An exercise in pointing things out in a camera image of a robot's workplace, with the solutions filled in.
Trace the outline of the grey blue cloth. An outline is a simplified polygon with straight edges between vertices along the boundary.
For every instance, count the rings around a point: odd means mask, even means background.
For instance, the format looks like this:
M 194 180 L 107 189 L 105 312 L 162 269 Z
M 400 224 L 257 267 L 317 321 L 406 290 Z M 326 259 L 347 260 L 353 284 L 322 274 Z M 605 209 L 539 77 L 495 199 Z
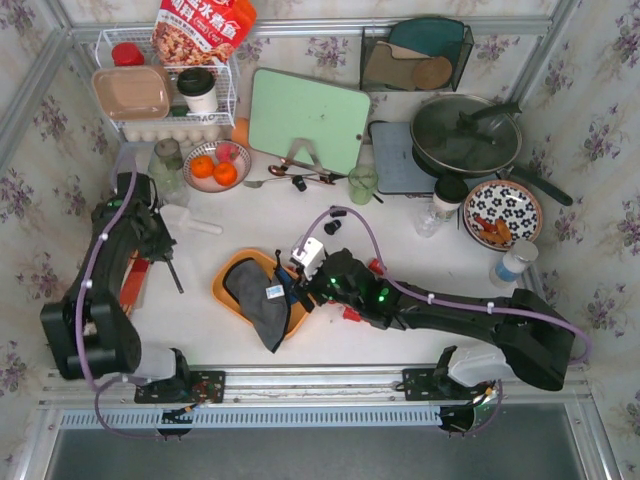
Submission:
M 239 304 L 268 351 L 275 353 L 286 336 L 292 309 L 299 300 L 294 279 L 277 263 L 271 275 L 255 259 L 234 264 L 223 279 L 224 289 Z

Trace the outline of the orange storage basket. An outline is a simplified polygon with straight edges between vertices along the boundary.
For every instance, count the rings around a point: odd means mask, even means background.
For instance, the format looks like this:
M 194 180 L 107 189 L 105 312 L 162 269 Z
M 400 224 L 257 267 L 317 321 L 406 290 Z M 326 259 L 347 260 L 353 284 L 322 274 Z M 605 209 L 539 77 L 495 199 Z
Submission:
M 298 279 L 285 267 L 280 253 L 256 249 L 238 251 L 215 276 L 214 299 L 251 326 L 263 346 L 276 352 L 306 320 L 308 311 L 294 292 Z

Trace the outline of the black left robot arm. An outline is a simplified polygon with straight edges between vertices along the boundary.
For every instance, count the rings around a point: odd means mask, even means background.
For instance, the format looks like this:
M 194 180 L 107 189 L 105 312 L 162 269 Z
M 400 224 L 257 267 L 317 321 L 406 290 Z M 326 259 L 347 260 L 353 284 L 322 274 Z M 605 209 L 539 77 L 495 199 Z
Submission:
M 47 303 L 40 321 L 60 375 L 89 384 L 107 374 L 141 381 L 157 395 L 180 397 L 192 384 L 184 354 L 151 347 L 125 313 L 121 291 L 132 259 L 173 260 L 175 240 L 161 217 L 155 182 L 146 174 L 117 176 L 113 197 L 91 214 L 92 236 L 71 287 Z

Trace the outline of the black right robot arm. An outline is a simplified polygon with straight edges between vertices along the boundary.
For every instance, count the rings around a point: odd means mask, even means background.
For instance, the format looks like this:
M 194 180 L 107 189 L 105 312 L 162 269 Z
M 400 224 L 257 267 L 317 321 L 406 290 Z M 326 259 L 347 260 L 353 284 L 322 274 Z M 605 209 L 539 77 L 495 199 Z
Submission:
M 295 295 L 306 309 L 336 302 L 381 330 L 436 330 L 497 348 L 524 383 L 546 391 L 563 388 L 576 328 L 530 290 L 478 299 L 430 293 L 377 275 L 348 249 L 295 247 Z

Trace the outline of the black handled fork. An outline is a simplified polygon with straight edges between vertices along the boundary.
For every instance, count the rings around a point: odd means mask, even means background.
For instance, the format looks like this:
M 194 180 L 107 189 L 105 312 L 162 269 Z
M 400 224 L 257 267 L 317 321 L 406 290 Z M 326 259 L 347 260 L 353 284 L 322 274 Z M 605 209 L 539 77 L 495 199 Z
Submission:
M 183 288 L 182 283 L 181 283 L 181 281 L 179 279 L 177 271 L 175 270 L 175 267 L 173 266 L 172 261 L 171 260 L 166 260 L 166 264 L 167 264 L 167 266 L 169 268 L 171 277 L 172 277 L 172 279 L 173 279 L 173 281 L 174 281 L 174 283 L 176 285 L 178 293 L 179 294 L 184 294 L 184 288 Z

